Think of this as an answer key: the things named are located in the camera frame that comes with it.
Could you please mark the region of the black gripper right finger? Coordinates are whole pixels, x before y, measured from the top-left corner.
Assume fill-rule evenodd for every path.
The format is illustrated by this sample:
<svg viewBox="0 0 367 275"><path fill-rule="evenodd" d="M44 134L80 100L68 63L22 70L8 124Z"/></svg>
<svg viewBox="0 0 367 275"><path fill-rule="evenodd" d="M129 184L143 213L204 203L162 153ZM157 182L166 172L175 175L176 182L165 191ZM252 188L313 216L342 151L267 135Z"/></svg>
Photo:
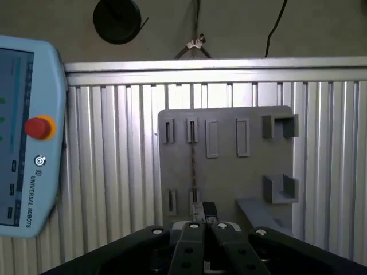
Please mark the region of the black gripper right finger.
<svg viewBox="0 0 367 275"><path fill-rule="evenodd" d="M233 274L366 274L366 266L292 236L261 202L238 202L252 226L244 233L218 218L209 204L213 235Z"/></svg>

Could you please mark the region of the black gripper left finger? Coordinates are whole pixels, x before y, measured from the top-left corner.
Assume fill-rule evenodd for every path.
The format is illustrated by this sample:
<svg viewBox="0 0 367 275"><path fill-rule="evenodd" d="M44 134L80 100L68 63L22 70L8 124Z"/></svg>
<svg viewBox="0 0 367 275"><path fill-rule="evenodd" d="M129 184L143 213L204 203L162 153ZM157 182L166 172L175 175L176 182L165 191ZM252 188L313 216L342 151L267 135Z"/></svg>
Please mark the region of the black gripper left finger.
<svg viewBox="0 0 367 275"><path fill-rule="evenodd" d="M203 274L210 203L192 205L192 220L170 230L148 226L79 256L47 274Z"/></svg>

